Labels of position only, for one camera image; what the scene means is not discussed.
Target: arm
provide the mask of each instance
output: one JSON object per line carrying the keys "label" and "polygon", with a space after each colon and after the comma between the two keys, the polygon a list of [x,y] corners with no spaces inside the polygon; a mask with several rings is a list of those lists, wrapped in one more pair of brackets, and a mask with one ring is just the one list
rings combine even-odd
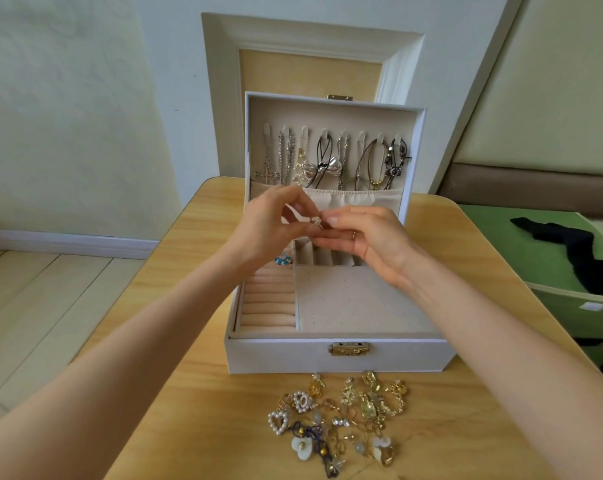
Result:
{"label": "arm", "polygon": [[424,310],[562,479],[603,479],[603,375],[414,246],[387,209],[324,211],[313,241],[354,253]]}
{"label": "arm", "polygon": [[286,204],[319,214],[298,187],[255,199],[220,251],[4,417],[0,480],[103,478],[217,307],[306,234]]}

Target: white jewelry box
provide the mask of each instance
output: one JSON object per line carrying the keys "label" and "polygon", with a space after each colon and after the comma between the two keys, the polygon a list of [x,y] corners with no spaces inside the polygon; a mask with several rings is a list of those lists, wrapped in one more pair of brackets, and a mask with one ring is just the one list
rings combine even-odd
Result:
{"label": "white jewelry box", "polygon": [[[302,128],[309,129],[306,158],[310,162],[316,162],[317,142],[326,128],[333,138],[334,148],[328,151],[332,155],[337,155],[338,136],[349,134],[349,157],[346,190],[336,190],[338,177],[329,174],[319,189],[306,190],[319,209],[381,205],[393,209],[404,222],[425,109],[247,92],[245,110],[246,202],[268,188],[264,178],[256,177],[265,168],[266,141],[273,170],[281,172],[279,132],[284,127],[295,133],[295,158]],[[271,128],[268,138],[266,123]],[[389,190],[368,190],[367,178],[361,179],[359,191],[353,190],[361,131],[367,135],[366,146],[379,134],[387,142],[401,136],[407,143],[409,159]],[[373,155],[374,175],[383,168],[384,155]],[[360,172],[367,177],[367,169]],[[452,360],[454,349],[417,305],[365,263],[303,240],[295,242],[292,250],[292,266],[268,264],[233,294],[224,338],[231,374],[430,372],[442,371]]]}

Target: jewelry box lock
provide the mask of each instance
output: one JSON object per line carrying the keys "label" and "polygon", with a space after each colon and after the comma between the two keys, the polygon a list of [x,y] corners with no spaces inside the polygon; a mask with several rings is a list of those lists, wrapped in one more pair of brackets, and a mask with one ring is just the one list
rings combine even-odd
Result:
{"label": "jewelry box lock", "polygon": [[334,342],[328,346],[328,352],[332,356],[344,355],[366,355],[370,352],[368,342]]}

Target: hand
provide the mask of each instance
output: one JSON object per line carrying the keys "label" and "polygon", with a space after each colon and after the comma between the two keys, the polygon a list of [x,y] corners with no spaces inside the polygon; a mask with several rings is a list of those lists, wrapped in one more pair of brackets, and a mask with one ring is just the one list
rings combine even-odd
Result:
{"label": "hand", "polygon": [[[300,222],[291,208],[304,217],[319,216],[319,210],[301,187],[277,185],[248,203],[222,251],[245,265],[249,274],[274,260],[291,241],[307,235],[313,226],[311,222]],[[282,217],[288,224],[282,223]]]}
{"label": "hand", "polygon": [[408,290],[405,271],[417,248],[392,210],[346,205],[323,210],[321,220],[333,228],[313,229],[310,238],[314,244],[359,256],[389,285]]}

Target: blue earring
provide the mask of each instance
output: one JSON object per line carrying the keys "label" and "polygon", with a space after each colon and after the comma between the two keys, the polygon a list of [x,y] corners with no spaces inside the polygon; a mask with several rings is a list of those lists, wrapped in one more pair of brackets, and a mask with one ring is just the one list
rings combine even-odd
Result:
{"label": "blue earring", "polygon": [[290,264],[293,262],[293,257],[289,256],[287,252],[281,253],[278,257],[275,258],[275,262],[278,266],[283,266],[285,264]]}

